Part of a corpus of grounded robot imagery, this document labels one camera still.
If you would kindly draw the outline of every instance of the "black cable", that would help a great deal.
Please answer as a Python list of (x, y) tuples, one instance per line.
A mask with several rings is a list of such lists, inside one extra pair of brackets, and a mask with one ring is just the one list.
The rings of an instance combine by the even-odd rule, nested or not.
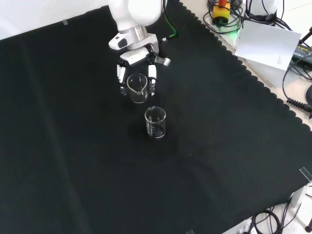
[(245, 13), (247, 12), (247, 14), (249, 15), (250, 9), (252, 7), (252, 0), (249, 3), (249, 8), (247, 6), (248, 6), (248, 0), (246, 0), (246, 3), (245, 3), (245, 8), (246, 8)]
[(306, 100), (308, 104), (312, 105), (312, 85), (307, 90)]
[(302, 76), (303, 78), (305, 78), (305, 79), (307, 79), (307, 80), (312, 81), (312, 78), (305, 76), (305, 75), (304, 75), (302, 72), (300, 72), (295, 66), (291, 68), (291, 71), (294, 72), (294, 73), (296, 73), (297, 75)]
[(269, 217), (270, 217), (270, 227), (271, 227), (271, 233), (273, 233), (272, 222), (271, 222), (271, 213), (272, 212), (271, 212), (271, 207), (270, 207), (270, 214), (269, 214)]
[(263, 222), (263, 221), (266, 220), (268, 217), (269, 217), (269, 215), (266, 216), (263, 220), (257, 222), (256, 225), (258, 225), (259, 223)]
[(255, 228), (255, 230), (257, 231), (257, 233), (258, 233), (258, 234), (263, 234), (262, 232), (259, 231), (259, 229), (257, 228), (257, 225), (256, 225), (256, 223), (255, 223), (256, 217), (257, 217), (259, 214), (262, 214), (262, 213), (269, 214), (269, 216), (272, 216), (272, 217), (276, 220), (277, 229), (276, 229), (276, 231), (275, 231), (274, 233), (272, 232), (272, 234), (280, 234), (280, 233), (281, 233), (280, 231), (282, 230), (281, 223), (280, 223), (280, 221), (279, 221), (277, 215), (274, 214), (274, 213), (271, 212), (271, 211), (268, 211), (268, 210), (265, 210), (265, 211), (263, 211), (263, 212), (261, 212), (261, 213), (258, 213), (258, 214), (255, 216), (255, 218), (253, 219), (253, 225), (254, 225), (254, 228)]
[[(230, 7), (230, 15), (235, 15), (236, 17), (234, 18), (234, 20), (232, 20), (231, 22), (228, 22), (228, 23), (221, 23), (221, 22), (218, 22), (216, 21), (213, 16), (211, 15), (211, 12), (213, 11), (214, 9), (214, 6), (219, 6), (218, 4), (218, 1), (216, 0), (208, 0), (207, 2), (207, 6), (208, 6), (208, 12), (204, 15), (203, 17), (203, 21), (205, 23), (205, 25), (207, 26), (207, 28), (209, 28), (211, 31), (217, 33), (217, 34), (230, 34), (230, 33), (234, 33), (234, 32), (238, 32), (238, 30), (240, 29), (240, 25), (241, 25), (241, 20), (240, 18), (233, 14), (233, 12), (235, 12), (236, 14), (239, 14), (239, 15), (242, 15), (243, 13), (243, 8), (241, 7), (243, 1), (242, 0), (231, 0), (231, 1), (228, 1), (227, 3), (230, 3), (231, 4), (231, 7)], [(226, 27), (226, 28), (231, 28), (231, 27), (236, 27), (234, 30), (229, 30), (229, 31), (226, 31), (226, 32), (222, 32), (222, 31), (217, 31), (215, 28), (213, 28), (211, 25), (209, 25), (207, 22), (206, 22), (206, 16), (207, 15), (210, 15), (210, 18), (212, 19), (212, 21), (217, 25), (218, 28), (220, 27)]]
[(309, 58), (309, 57), (312, 57), (312, 55), (307, 55), (307, 56), (304, 56), (303, 58), (297, 60), (295, 63), (291, 64), (290, 67), (287, 69), (284, 77), (283, 77), (283, 84), (282, 84), (282, 89), (283, 89), (283, 93), (285, 95), (285, 97), (287, 98), (287, 102), (295, 107), (298, 107), (306, 112), (309, 112), (309, 113), (312, 113), (312, 105), (311, 104), (304, 104), (304, 103), (301, 103), (299, 101), (296, 101), (294, 99), (291, 99), (287, 96), (286, 92), (285, 92), (285, 88), (284, 88), (284, 83), (285, 83), (285, 78), (286, 78), (286, 75), (288, 74), (288, 72), (290, 71), (291, 68), (293, 68), (295, 65), (297, 65), (299, 62), (301, 62), (302, 60), (306, 59), (306, 58)]
[[(248, 20), (248, 21), (257, 22), (257, 23), (263, 23), (263, 24), (272, 24), (272, 21), (258, 21), (258, 20), (259, 20), (258, 17), (261, 17), (261, 19), (263, 19), (263, 17), (265, 17), (265, 18), (267, 19), (268, 16), (254, 16), (254, 15), (252, 15), (252, 16), (249, 16), (249, 17), (247, 16), (247, 17), (246, 17), (246, 11), (245, 11), (245, 15), (242, 16), (240, 12), (239, 12), (239, 14), (238, 14), (236, 11), (233, 11), (232, 9), (230, 9), (230, 8), (228, 8), (228, 7), (219, 6), (218, 4), (214, 4), (213, 6), (218, 6), (219, 8), (227, 9), (227, 10), (230, 11), (230, 14), (237, 16), (237, 17), (240, 18), (241, 20)], [(216, 32), (216, 33), (219, 33), (219, 34), (226, 34), (226, 33), (228, 34), (228, 33), (230, 33), (230, 32), (222, 32), (222, 33), (217, 32), (215, 29), (213, 29), (213, 28), (206, 22), (205, 17), (213, 10), (213, 6), (211, 6), (211, 8), (209, 9), (209, 12), (206, 13), (206, 14), (204, 15), (204, 17), (203, 17), (203, 21), (205, 22), (206, 26), (207, 26), (209, 29), (211, 29), (213, 32)]]
[(261, 0), (262, 1), (262, 6), (263, 6), (263, 9), (265, 10), (265, 12), (267, 13), (267, 15), (269, 15), (269, 12), (267, 11), (267, 9), (265, 8), (265, 6), (264, 6), (264, 2), (263, 2), (263, 0)]
[(298, 210), (297, 210), (296, 213), (294, 214), (294, 217), (292, 218), (292, 220), (291, 220), (288, 224), (286, 224), (286, 225), (283, 227), (283, 229), (286, 228), (286, 227), (296, 218), (296, 216), (297, 216), (297, 214), (298, 214), (298, 211), (299, 211), (301, 205), (302, 205), (302, 203), (300, 204)]
[(284, 28), (282, 25), (280, 25), (279, 23), (276, 23), (276, 25), (277, 25), (278, 27), (282, 28), (282, 29), (286, 29), (286, 28)]
[(248, 8), (247, 5), (248, 5), (248, 1), (246, 1), (246, 10), (245, 10), (244, 16), (238, 14), (237, 12), (235, 12), (232, 9), (227, 8), (225, 6), (218, 6), (218, 7), (229, 10), (233, 15), (241, 18), (241, 20), (248, 20), (248, 21), (263, 23), (263, 24), (268, 24), (268, 25), (275, 23), (275, 15), (274, 14), (270, 14), (268, 16), (253, 15), (250, 13), (250, 8)]
[(309, 80), (312, 80), (312, 77), (310, 76), (310, 74), (308, 73), (308, 71), (305, 69), (305, 67), (302, 67), (302, 70), (304, 71), (305, 74), (307, 74), (307, 76), (309, 77)]
[(276, 18), (276, 22), (281, 24), (282, 26), (284, 26), (285, 28), (287, 28), (289, 31), (292, 31), (292, 29), (288, 26), (288, 24), (286, 24), (284, 22), (284, 20), (280, 19), (280, 18)]
[(283, 0), (283, 13), (282, 13), (282, 17), (281, 17), (281, 20), (283, 19), (283, 16), (284, 16), (284, 12), (285, 12), (285, 0)]
[(285, 219), (286, 219), (287, 210), (288, 210), (288, 208), (289, 208), (290, 203), (291, 203), (291, 199), (289, 199), (289, 201), (287, 202), (287, 204), (286, 204), (286, 206), (285, 206), (285, 208), (284, 208), (284, 212), (283, 212), (283, 215), (282, 215), (282, 222), (281, 222), (281, 227), (282, 227), (282, 229), (283, 229), (283, 227), (284, 227), (284, 223), (285, 223)]
[(310, 47), (308, 44), (306, 44), (304, 41), (301, 42), (302, 44), (304, 44), (307, 47)]
[(252, 232), (252, 229), (254, 227), (254, 219), (255, 219), (255, 217), (253, 216), (252, 217), (252, 222), (250, 223), (250, 227), (249, 227), (248, 232), (244, 232), (243, 234), (250, 234)]

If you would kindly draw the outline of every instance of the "glass beaker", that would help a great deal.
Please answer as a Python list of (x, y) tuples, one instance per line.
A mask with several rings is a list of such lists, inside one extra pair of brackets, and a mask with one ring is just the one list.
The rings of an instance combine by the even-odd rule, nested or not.
[(166, 134), (166, 112), (164, 109), (152, 106), (145, 112), (146, 129), (150, 137), (160, 139)]
[(127, 79), (127, 86), (131, 101), (144, 103), (148, 99), (148, 80), (140, 73), (132, 74)]

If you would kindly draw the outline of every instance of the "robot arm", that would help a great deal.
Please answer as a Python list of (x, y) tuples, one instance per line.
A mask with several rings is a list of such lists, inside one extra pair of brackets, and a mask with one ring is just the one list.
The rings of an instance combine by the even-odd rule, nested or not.
[(114, 50), (127, 47), (130, 51), (120, 56), (117, 77), (120, 91), (126, 95), (127, 68), (147, 62), (149, 90), (155, 94), (157, 72), (155, 63), (168, 66), (170, 59), (161, 58), (155, 34), (148, 34), (145, 26), (155, 23), (161, 13), (164, 0), (109, 0), (109, 8), (117, 23), (119, 33), (109, 42)]
[(120, 50), (148, 38), (145, 26), (159, 19), (163, 0), (109, 0), (108, 4), (119, 31), (109, 42), (109, 46)]
[(155, 23), (163, 0), (109, 0), (108, 5), (119, 31)]
[(155, 23), (162, 11), (163, 0), (129, 0), (128, 9), (131, 17), (142, 26)]

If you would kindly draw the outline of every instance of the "black cloth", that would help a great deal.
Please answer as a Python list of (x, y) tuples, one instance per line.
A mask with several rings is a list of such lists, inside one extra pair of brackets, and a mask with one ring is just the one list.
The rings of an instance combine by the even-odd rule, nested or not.
[(0, 42), (0, 233), (220, 234), (307, 183), (309, 127), (178, 0), (168, 15), (143, 105), (119, 93), (108, 7)]

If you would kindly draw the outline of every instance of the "green cable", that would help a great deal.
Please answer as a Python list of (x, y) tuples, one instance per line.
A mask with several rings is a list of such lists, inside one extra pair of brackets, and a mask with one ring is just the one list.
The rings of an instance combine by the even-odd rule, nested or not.
[(166, 18), (166, 21), (167, 23), (169, 24), (169, 26), (171, 27), (171, 29), (174, 31), (174, 33), (172, 35), (169, 36), (169, 38), (173, 38), (173, 37), (176, 37), (177, 36), (177, 31), (176, 31), (176, 28), (170, 23), (170, 21), (168, 20), (167, 18), (167, 15), (166, 13), (164, 14), (165, 15), (165, 18)]

